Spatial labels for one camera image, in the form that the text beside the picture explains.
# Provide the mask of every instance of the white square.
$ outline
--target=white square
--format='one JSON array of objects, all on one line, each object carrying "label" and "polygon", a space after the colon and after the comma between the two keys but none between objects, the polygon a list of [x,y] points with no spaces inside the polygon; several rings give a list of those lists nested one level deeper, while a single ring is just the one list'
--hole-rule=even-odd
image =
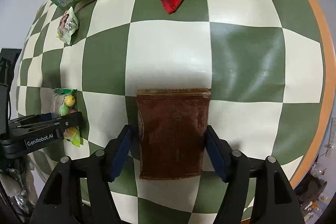
[{"label": "white square", "polygon": [[286,51],[284,103],[319,103],[323,85],[320,43],[283,29]]},{"label": "white square", "polygon": [[128,124],[125,96],[83,91],[83,97],[90,123],[89,141],[106,147]]},{"label": "white square", "polygon": [[188,224],[210,224],[213,223],[217,214],[197,214],[192,213]]},{"label": "white square", "polygon": [[37,24],[37,21],[33,24],[33,25],[31,25],[31,27],[30,27],[30,29],[29,29],[29,32],[28,32],[28,34],[27,34],[27,36],[26,36],[26,39],[25,39],[25,41],[27,41],[27,39],[30,37],[30,35],[32,34],[32,32],[33,32],[33,30],[34,30],[34,28],[35,28],[35,25]]},{"label": "white square", "polygon": [[29,155],[29,157],[30,157],[30,159],[31,159],[31,162],[32,162],[33,165],[34,165],[34,170],[36,170],[36,172],[37,172],[37,174],[38,174],[38,177],[40,177],[41,180],[42,180],[44,183],[46,183],[47,180],[48,180],[48,178],[49,178],[49,176],[48,176],[46,173],[44,173],[44,172],[41,171],[40,167],[39,167],[38,164],[36,163],[36,160],[35,160],[35,157],[34,157],[33,153],[30,153],[30,154],[28,154],[28,155]]},{"label": "white square", "polygon": [[135,0],[97,0],[87,37],[131,22]]},{"label": "white square", "polygon": [[40,33],[38,32],[29,37],[22,59],[28,59],[34,56],[35,44],[39,36]]},{"label": "white square", "polygon": [[83,204],[85,204],[86,206],[91,207],[91,203],[90,203],[89,201],[86,201],[86,200],[82,199],[82,202],[83,202]]},{"label": "white square", "polygon": [[82,90],[82,63],[86,38],[64,47],[60,63],[61,87]]},{"label": "white square", "polygon": [[137,89],[210,88],[211,77],[209,22],[131,23],[125,72],[127,96],[135,96]]},{"label": "white square", "polygon": [[17,97],[17,112],[23,116],[26,115],[26,93],[27,87],[19,87],[19,95]]},{"label": "white square", "polygon": [[52,3],[53,3],[53,2],[52,2],[51,0],[47,0],[46,4],[45,4],[45,6],[44,6],[44,10],[43,10],[43,12],[42,12],[42,15],[44,15],[45,13],[48,12],[48,9],[49,9],[49,7],[50,7],[50,5],[51,5]]},{"label": "white square", "polygon": [[296,160],[293,160],[287,164],[281,165],[282,170],[285,172],[288,180],[290,180],[292,178],[292,176],[294,175],[297,167],[299,166],[301,159],[303,156],[298,157]]},{"label": "white square", "polygon": [[213,165],[211,163],[209,154],[206,149],[204,149],[203,162],[202,162],[203,171],[214,171]]},{"label": "white square", "polygon": [[201,176],[178,180],[140,179],[140,161],[136,159],[134,171],[139,198],[180,211],[193,211]]},{"label": "white square", "polygon": [[247,206],[247,208],[252,207],[253,204],[254,204],[254,198],[252,198],[252,200],[251,200],[250,204]]},{"label": "white square", "polygon": [[210,124],[220,139],[246,156],[264,160],[272,154],[282,103],[210,101]]},{"label": "white square", "polygon": [[80,147],[73,145],[71,142],[64,141],[64,152],[72,160],[82,159],[90,156],[89,142],[82,138],[83,144]]},{"label": "white square", "polygon": [[115,206],[121,220],[127,223],[138,223],[138,198],[132,195],[124,195],[111,192]]},{"label": "white square", "polygon": [[31,60],[28,76],[27,86],[34,86],[40,88],[42,86],[42,54],[33,57]]},{"label": "white square", "polygon": [[46,18],[45,18],[45,20],[44,20],[44,23],[43,23],[43,26],[42,26],[42,29],[45,27],[45,25],[47,25],[51,20],[52,20],[52,18],[53,18],[53,16],[54,16],[54,13],[55,13],[55,11],[56,11],[56,8],[57,8],[57,6],[55,5],[55,4],[52,4],[50,7],[49,7],[49,9],[48,9],[48,11],[47,11],[47,16],[46,16]]},{"label": "white square", "polygon": [[57,36],[58,26],[59,19],[54,19],[52,22],[50,22],[44,39],[43,52],[64,47],[64,42],[60,40]]},{"label": "white square", "polygon": [[52,160],[51,158],[49,158],[49,156],[47,155],[47,153],[44,152],[44,149],[41,149],[40,151],[43,151],[43,153],[45,154],[47,161],[49,163],[50,168],[53,170],[55,168],[55,166],[57,165],[57,161]]},{"label": "white square", "polygon": [[44,12],[44,8],[45,8],[44,5],[47,4],[47,1],[48,1],[48,0],[46,0],[46,1],[44,1],[44,2],[42,3],[42,5],[40,6],[40,8],[37,10],[37,13],[36,13],[36,14],[38,14],[39,12],[42,12],[42,13],[41,13],[41,16],[42,16],[42,14],[43,14],[43,12]]},{"label": "white square", "polygon": [[53,112],[53,109],[52,109],[53,95],[54,95],[54,89],[50,89],[50,88],[40,89],[41,113]]},{"label": "white square", "polygon": [[14,74],[17,73],[16,86],[20,86],[20,85],[21,85],[21,76],[20,76],[20,74],[21,74],[21,64],[22,64],[22,61],[20,61],[20,63],[18,64],[18,65],[19,65],[19,68],[18,68],[17,72],[14,71]]},{"label": "white square", "polygon": [[272,0],[208,0],[210,22],[281,27]]}]

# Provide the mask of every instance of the checkered mat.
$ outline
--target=checkered mat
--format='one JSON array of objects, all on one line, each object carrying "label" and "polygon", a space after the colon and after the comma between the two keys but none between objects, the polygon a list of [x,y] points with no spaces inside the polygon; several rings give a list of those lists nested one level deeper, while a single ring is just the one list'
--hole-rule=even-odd
[{"label": "checkered mat", "polygon": [[[209,124],[249,157],[275,156],[290,179],[319,122],[324,55],[308,0],[184,0],[171,15],[159,0],[87,0],[73,45],[56,37],[63,11],[43,4],[23,50],[20,115],[50,111],[53,88],[78,89],[84,144],[31,158],[43,180],[65,154],[87,157],[137,124],[137,88],[212,88]],[[130,223],[212,223],[226,191],[205,154],[200,176],[140,180],[138,151],[110,190]],[[250,180],[243,219],[253,206]],[[82,198],[88,199],[86,180]]]}]

